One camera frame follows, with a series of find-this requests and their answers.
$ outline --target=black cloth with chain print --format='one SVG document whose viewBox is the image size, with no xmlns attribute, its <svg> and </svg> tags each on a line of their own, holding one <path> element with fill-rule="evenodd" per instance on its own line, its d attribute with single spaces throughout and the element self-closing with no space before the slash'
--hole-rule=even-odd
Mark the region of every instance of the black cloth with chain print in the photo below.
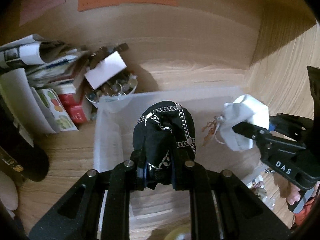
<svg viewBox="0 0 320 240">
<path fill-rule="evenodd" d="M 154 173 L 171 166 L 170 153 L 174 147 L 183 148 L 194 160 L 195 135 L 189 111 L 172 101 L 162 101 L 142 114 L 134 128 L 132 144 L 135 150 L 144 147 L 149 172 Z"/>
</svg>

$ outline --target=black drawstring bag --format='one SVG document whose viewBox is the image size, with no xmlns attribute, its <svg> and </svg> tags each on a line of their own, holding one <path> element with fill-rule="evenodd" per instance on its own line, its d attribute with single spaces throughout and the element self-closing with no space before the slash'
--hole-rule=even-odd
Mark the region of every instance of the black drawstring bag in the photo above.
<svg viewBox="0 0 320 240">
<path fill-rule="evenodd" d="M 172 101 L 149 107 L 139 118 L 133 131 L 133 148 L 146 156 L 148 187 L 170 184 L 172 154 L 187 153 L 195 159 L 195 127 L 189 111 Z"/>
</svg>

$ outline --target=card with fruit illustration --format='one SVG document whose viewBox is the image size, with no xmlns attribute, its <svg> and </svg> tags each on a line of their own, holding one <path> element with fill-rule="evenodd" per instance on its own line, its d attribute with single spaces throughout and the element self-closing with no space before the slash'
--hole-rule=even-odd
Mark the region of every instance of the card with fruit illustration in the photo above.
<svg viewBox="0 0 320 240">
<path fill-rule="evenodd" d="M 37 92 L 44 105 L 51 111 L 61 131 L 78 130 L 53 89 L 39 89 Z"/>
</svg>

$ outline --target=translucent plastic container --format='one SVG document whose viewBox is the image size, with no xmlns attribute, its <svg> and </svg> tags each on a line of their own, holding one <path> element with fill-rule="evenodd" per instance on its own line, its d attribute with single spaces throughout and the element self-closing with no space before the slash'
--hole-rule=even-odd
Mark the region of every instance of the translucent plastic container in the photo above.
<svg viewBox="0 0 320 240">
<path fill-rule="evenodd" d="M 202 146 L 207 135 L 201 131 L 208 121 L 220 115 L 227 102 L 242 95 L 238 87 L 210 87 L 177 91 L 160 91 L 119 97 L 118 101 L 100 99 L 94 143 L 94 168 L 99 172 L 111 170 L 129 159 L 133 129 L 143 112 L 151 105 L 172 100 L 191 113 L 196 130 L 196 162 L 206 169 L 220 172 L 233 171 L 239 178 L 253 173 L 260 159 L 259 150 L 233 152 L 214 139 Z M 188 192 L 177 192 L 172 186 L 158 184 L 156 190 L 145 189 L 131 193 L 130 229 L 156 228 L 189 216 Z"/>
</svg>

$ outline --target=wooden table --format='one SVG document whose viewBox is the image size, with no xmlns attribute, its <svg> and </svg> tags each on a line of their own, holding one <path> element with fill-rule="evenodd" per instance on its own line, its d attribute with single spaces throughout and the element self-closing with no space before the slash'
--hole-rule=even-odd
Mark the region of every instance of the wooden table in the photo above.
<svg viewBox="0 0 320 240">
<path fill-rule="evenodd" d="M 130 49 L 123 57 L 138 76 L 138 92 L 239 85 L 267 104 L 271 114 L 312 117 L 306 66 L 320 65 L 319 26 L 303 1 L 297 1 L 292 4 L 298 12 L 288 7 L 291 0 L 178 0 L 178 7 L 123 4 L 78 12 L 77 0 L 66 0 L 19 27 L 21 0 L 14 0 L 0 20 L 0 44 L 31 33 L 85 44 L 92 51 L 127 42 Z M 27 232 L 92 168 L 94 127 L 89 122 L 79 132 L 38 140 L 50 169 L 42 182 L 27 180 L 19 188 L 17 214 Z M 286 181 L 263 176 L 276 199 L 274 212 L 290 227 L 293 216 L 283 198 Z M 132 232 L 132 238 L 163 239 L 172 228 L 146 228 Z"/>
</svg>

